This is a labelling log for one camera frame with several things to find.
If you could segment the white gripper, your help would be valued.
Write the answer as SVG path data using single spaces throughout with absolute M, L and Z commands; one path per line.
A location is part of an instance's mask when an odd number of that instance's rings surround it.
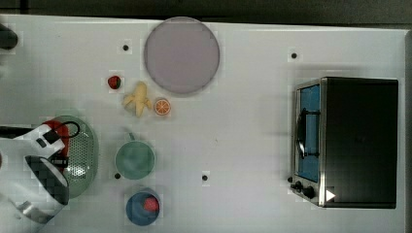
M 17 137 L 30 143 L 39 156 L 46 157 L 58 169 L 68 167 L 68 158 L 61 157 L 59 154 L 65 148 L 59 135 L 46 124 L 41 124 L 30 132 Z

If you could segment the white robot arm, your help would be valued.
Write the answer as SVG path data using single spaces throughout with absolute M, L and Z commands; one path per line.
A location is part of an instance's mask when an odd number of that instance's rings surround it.
M 69 202 L 50 157 L 65 148 L 48 125 L 1 140 L 1 233 L 38 233 Z

